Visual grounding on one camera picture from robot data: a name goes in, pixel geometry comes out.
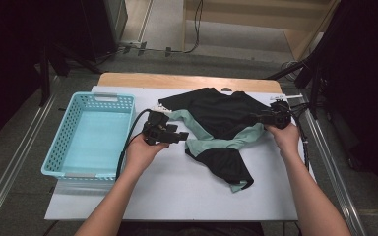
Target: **white tabletop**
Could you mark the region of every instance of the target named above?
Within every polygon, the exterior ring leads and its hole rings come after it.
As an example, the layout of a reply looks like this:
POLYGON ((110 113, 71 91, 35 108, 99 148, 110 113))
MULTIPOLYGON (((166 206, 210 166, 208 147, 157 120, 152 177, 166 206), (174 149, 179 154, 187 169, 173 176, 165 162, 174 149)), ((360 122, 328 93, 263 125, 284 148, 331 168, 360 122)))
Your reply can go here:
MULTIPOLYGON (((130 93, 136 112, 158 103, 159 98, 187 89, 94 87, 93 92, 130 93)), ((274 93, 247 92, 269 105, 274 93)), ((137 124, 139 133, 147 115, 137 124)), ((178 132, 189 132, 183 122, 178 132)), ((299 151, 303 157, 302 144, 299 151)), ((141 176, 124 215, 125 220, 152 221, 264 221, 297 220, 284 162, 271 134, 240 150, 254 179, 246 190, 232 193, 229 185, 184 152, 184 143, 172 144, 159 153, 141 176)), ((109 181, 59 180, 45 219, 86 219, 111 188, 109 181)))

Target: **plastic basket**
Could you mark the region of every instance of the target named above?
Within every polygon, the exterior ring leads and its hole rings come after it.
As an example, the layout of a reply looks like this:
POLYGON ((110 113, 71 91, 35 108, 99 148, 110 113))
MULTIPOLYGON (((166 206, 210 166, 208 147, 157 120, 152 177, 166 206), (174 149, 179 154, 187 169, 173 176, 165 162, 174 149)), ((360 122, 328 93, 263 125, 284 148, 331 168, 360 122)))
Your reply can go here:
POLYGON ((131 94, 76 92, 41 167, 58 179, 114 180, 135 116, 131 94))

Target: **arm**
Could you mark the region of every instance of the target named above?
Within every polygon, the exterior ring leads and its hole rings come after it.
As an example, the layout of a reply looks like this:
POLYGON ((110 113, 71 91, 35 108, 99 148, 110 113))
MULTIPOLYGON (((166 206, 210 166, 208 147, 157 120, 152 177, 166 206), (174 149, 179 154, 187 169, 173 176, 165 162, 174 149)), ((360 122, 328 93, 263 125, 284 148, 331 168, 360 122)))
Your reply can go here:
POLYGON ((312 179, 303 164, 297 144, 299 133, 293 124, 283 130, 267 126, 281 150, 303 235, 350 235, 340 213, 312 179))
POLYGON ((123 173, 75 235, 116 235, 138 179, 155 155, 167 146, 149 146, 143 135, 137 136, 127 148, 123 173))

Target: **hand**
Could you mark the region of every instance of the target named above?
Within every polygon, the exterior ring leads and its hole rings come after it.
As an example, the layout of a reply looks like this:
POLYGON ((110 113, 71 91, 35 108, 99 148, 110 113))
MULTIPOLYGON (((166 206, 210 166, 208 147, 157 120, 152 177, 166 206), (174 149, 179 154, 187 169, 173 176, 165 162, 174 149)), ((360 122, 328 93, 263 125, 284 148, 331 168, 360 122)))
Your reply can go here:
POLYGON ((149 146, 144 141, 144 135, 138 135, 130 143, 127 148, 127 159, 125 163, 124 173, 132 173, 140 177, 144 170, 149 167, 152 161, 155 159, 155 155, 158 154, 164 148, 167 148, 168 144, 159 143, 153 146, 149 146))
POLYGON ((299 142, 299 131, 295 125, 290 123, 286 128, 280 130, 275 126, 265 126, 273 134, 276 144, 281 150, 281 156, 285 158, 289 154, 299 153, 297 144, 299 142))

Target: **person's left hand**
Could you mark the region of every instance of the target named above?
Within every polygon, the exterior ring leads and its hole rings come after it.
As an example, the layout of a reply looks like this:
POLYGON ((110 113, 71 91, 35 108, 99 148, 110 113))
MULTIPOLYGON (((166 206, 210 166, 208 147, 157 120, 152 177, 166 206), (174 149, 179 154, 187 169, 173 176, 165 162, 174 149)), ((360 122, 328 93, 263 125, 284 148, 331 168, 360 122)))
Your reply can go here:
POLYGON ((124 172, 137 174, 140 177, 155 159, 155 155, 168 146, 169 144, 164 143, 149 146, 144 141, 144 135, 138 135, 126 150, 127 159, 124 172))

